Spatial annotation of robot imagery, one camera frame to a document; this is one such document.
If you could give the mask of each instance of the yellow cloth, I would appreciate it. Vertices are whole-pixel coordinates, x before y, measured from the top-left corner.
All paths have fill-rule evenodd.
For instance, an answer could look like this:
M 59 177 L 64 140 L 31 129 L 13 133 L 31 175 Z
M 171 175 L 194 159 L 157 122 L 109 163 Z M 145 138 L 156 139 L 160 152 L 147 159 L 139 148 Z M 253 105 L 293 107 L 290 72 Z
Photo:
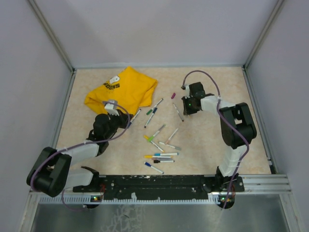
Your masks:
M 157 80 L 132 67 L 127 67 L 117 76 L 89 92 L 84 103 L 97 114 L 106 114 L 102 101 L 116 100 L 134 115 L 139 107 L 151 105 L 157 84 Z

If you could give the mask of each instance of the metal frame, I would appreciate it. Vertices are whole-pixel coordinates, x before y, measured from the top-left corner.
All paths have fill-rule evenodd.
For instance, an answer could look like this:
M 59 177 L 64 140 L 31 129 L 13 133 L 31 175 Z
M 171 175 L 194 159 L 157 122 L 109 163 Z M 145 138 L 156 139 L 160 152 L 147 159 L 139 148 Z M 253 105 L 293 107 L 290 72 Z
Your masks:
M 54 44 L 56 51 L 59 53 L 69 70 L 72 72 L 72 76 L 68 85 L 67 93 L 65 96 L 65 99 L 63 101 L 61 112 L 58 119 L 58 124 L 56 126 L 54 136 L 51 143 L 51 146 L 56 146 L 58 137 L 60 134 L 62 122 L 64 119 L 65 111 L 69 102 L 70 93 L 73 87 L 73 82 L 76 76 L 76 70 L 73 68 L 70 59 L 68 55 L 66 54 L 65 50 L 63 49 L 62 45 L 60 44 L 59 40 L 55 36 L 55 33 L 52 31 L 51 27 L 47 23 L 45 17 L 43 16 L 41 10 L 39 9 L 37 3 L 35 0 L 27 0 L 27 2 L 30 4 L 31 8 L 33 9 L 34 14 L 37 16 L 38 20 L 40 21 L 41 25 L 43 26 L 44 30 L 46 31 L 48 37 L 50 38 L 51 42 Z M 262 30 L 258 40 L 255 43 L 254 48 L 252 49 L 250 55 L 248 56 L 246 63 L 243 65 L 243 74 L 244 78 L 247 84 L 247 88 L 249 91 L 249 95 L 253 104 L 253 109 L 256 115 L 256 120 L 258 123 L 258 127 L 260 129 L 261 137 L 263 144 L 265 146 L 267 158 L 270 165 L 274 165 L 275 169 L 278 170 L 278 167 L 276 166 L 276 162 L 274 162 L 274 158 L 271 156 L 272 148 L 271 144 L 269 142 L 269 138 L 266 132 L 265 125 L 263 123 L 262 115 L 260 114 L 259 105 L 255 97 L 254 89 L 252 87 L 252 83 L 250 80 L 250 76 L 248 75 L 248 68 L 250 64 L 252 63 L 255 55 L 259 51 L 260 47 L 263 44 L 263 41 L 265 40 L 272 24 L 278 17 L 281 9 L 283 8 L 285 3 L 285 0 L 278 0 L 274 10 L 271 13 L 271 16 L 269 17 L 267 23 L 264 26 L 264 29 Z M 271 175 L 240 175 L 243 178 L 243 183 L 245 187 L 244 192 L 239 192 L 237 194 L 279 194 L 281 203 L 282 203 L 282 209 L 284 211 L 284 214 L 286 216 L 287 224 L 289 226 L 289 229 L 293 232 L 301 232 L 305 231 L 305 227 L 300 220 L 300 215 L 297 210 L 296 203 L 294 201 L 292 190 L 289 185 L 288 178 L 285 174 L 271 174 Z M 89 198 L 93 195 L 99 195 L 100 193 L 73 193 L 69 192 L 65 194 L 65 201 L 66 203 L 70 204 L 81 204 L 81 203 L 87 203 L 89 204 Z M 142 203 L 142 204 L 171 204 L 171 203 L 196 203 L 196 204 L 213 204 L 217 203 L 217 199 L 219 195 L 226 194 L 225 192 L 213 192 L 209 194 L 210 200 L 199 200 L 199 201 L 137 201 L 137 200 L 114 200 L 114 201 L 102 201 L 101 204 L 133 204 L 133 203 Z M 37 206 L 39 203 L 62 203 L 61 197 L 57 196 L 55 198 L 50 198 L 49 196 L 37 193 L 37 192 L 30 192 L 28 195 L 27 204 L 24 210 L 23 220 L 21 222 L 19 231 L 23 232 L 29 232 L 32 227 L 32 223 L 34 220 L 34 216 L 37 210 Z

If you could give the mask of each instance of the green marker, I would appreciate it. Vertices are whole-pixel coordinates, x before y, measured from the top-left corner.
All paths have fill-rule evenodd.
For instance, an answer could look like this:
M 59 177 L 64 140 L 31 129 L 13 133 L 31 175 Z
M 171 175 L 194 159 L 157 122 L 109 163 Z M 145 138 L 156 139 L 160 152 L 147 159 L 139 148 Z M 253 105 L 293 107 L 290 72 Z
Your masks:
M 162 101 L 163 101 L 163 98 L 162 98 L 157 104 L 155 104 L 154 107 L 151 108 L 151 109 L 146 113 L 146 115 L 149 115 L 149 114 L 150 114 Z
M 154 133 L 154 135 L 153 136 L 151 136 L 149 139 L 147 139 L 147 141 L 148 142 L 150 142 L 150 141 L 152 141 L 153 140 L 153 138 L 155 138 L 156 137 L 156 135 L 157 134 L 159 134 L 160 133 L 160 131 L 164 128 L 166 126 L 166 124 L 163 124 L 163 126 L 162 127 L 160 127 L 157 131 L 156 131 L 156 133 Z

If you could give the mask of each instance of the printed graphic on shirt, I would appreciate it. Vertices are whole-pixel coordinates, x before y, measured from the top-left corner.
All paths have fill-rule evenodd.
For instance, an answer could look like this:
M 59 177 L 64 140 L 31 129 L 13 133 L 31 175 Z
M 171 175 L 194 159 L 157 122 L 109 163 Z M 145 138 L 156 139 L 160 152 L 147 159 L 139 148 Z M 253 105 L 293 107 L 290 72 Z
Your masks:
M 115 82 L 118 82 L 120 81 L 120 77 L 119 76 L 114 76 L 112 77 L 109 81 L 105 82 L 103 85 L 109 89 L 109 90 L 112 90 L 112 89 L 115 89 L 115 88 L 119 88 L 120 87 L 120 84 L 116 84 L 116 85 L 112 85 L 112 83 L 115 83 Z

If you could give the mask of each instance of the cable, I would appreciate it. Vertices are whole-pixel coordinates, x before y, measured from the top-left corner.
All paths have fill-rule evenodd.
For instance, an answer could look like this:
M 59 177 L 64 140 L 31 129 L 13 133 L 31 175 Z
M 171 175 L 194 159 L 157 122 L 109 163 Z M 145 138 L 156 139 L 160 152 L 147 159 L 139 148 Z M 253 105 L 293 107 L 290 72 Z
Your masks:
M 226 198 L 225 198 L 225 202 L 224 202 L 224 205 L 223 205 L 223 209 L 224 209 L 224 208 L 226 207 L 228 195 L 229 195 L 229 193 L 230 193 L 230 191 L 231 191 L 232 183 L 233 183 L 234 177 L 235 177 L 235 175 L 236 175 L 236 173 L 237 173 L 237 171 L 238 171 L 239 165 L 240 165 L 242 159 L 243 159 L 243 158 L 248 154 L 248 152 L 249 152 L 249 143 L 248 143 L 248 141 L 246 140 L 246 138 L 245 138 L 237 129 L 235 129 L 235 128 L 224 118 L 224 116 L 221 114 L 221 112 L 220 112 L 220 102 L 221 102 L 220 90 L 219 90 L 219 87 L 218 87 L 217 83 L 215 82 L 215 80 L 214 80 L 207 72 L 204 72 L 204 71 L 201 71 L 201 70 L 194 70 L 194 71 L 189 72 L 189 73 L 185 76 L 185 78 L 184 78 L 184 80 L 183 80 L 182 89 L 185 89 L 184 84 L 185 84 L 185 80 L 187 79 L 188 75 L 190 75 L 190 74 L 192 74 L 192 73 L 196 73 L 196 72 L 197 72 L 197 73 L 203 73 L 203 74 L 207 75 L 207 76 L 211 79 L 211 81 L 214 83 L 214 85 L 215 85 L 216 88 L 217 88 L 217 92 L 218 92 L 217 112 L 218 112 L 218 114 L 219 114 L 219 117 L 222 119 L 222 121 L 223 121 L 229 128 L 232 129 L 232 131 L 234 131 L 234 132 L 244 141 L 244 143 L 245 143 L 245 145 L 246 145 L 246 147 L 247 147 L 247 150 L 245 151 L 245 153 L 243 153 L 243 155 L 239 158 L 238 163 L 237 163 L 237 167 L 235 168 L 235 171 L 233 172 L 233 175 L 232 175 L 232 177 L 231 177 L 231 180 L 230 180 L 230 182 L 229 182 L 229 184 L 228 184 L 227 193 L 226 193 Z
M 126 130 L 128 129 L 129 127 L 129 124 L 130 124 L 130 114 L 129 112 L 122 106 L 114 103 L 114 102 L 109 102 L 109 101 L 103 101 L 102 102 L 103 104 L 112 104 L 112 105 L 115 105 L 121 109 L 123 109 L 125 111 L 125 113 L 127 114 L 128 116 L 128 121 L 127 121 L 127 125 L 126 125 L 126 128 L 117 136 L 113 137 L 113 138 L 110 138 L 110 139 L 104 139 L 104 140 L 100 140 L 100 141 L 89 141 L 89 142 L 86 142 L 86 143 L 81 143 L 81 144 L 77 144 L 77 145 L 74 145 L 74 146 L 71 146 L 69 148 L 65 148 L 65 149 L 62 149 L 62 150 L 59 150 L 57 152 L 55 152 L 54 154 L 52 154 L 50 157 L 48 157 L 38 168 L 37 170 L 35 170 L 35 172 L 33 173 L 32 175 L 32 178 L 31 178 L 31 181 L 30 181 L 30 186 L 32 188 L 33 191 L 37 192 L 37 190 L 35 189 L 34 187 L 34 179 L 36 177 L 36 175 L 39 173 L 39 171 L 42 169 L 42 167 L 44 167 L 45 164 L 48 163 L 48 161 L 50 161 L 52 158 L 54 158 L 56 155 L 60 154 L 61 152 L 65 152 L 65 151 L 69 151 L 69 150 L 72 150 L 74 148 L 77 148 L 77 147 L 80 147 L 80 146 L 84 146 L 86 144 L 98 144 L 98 143 L 104 143 L 104 142 L 108 142 L 108 141 L 111 141 L 111 140 L 115 140 L 115 139 L 118 139 L 121 135 L 123 135 Z M 61 200 L 62 200 L 62 203 L 67 207 L 67 208 L 70 208 L 68 207 L 65 203 L 64 203 L 64 200 L 63 200 L 63 194 L 64 194 L 64 190 L 62 191 L 62 195 L 61 195 Z

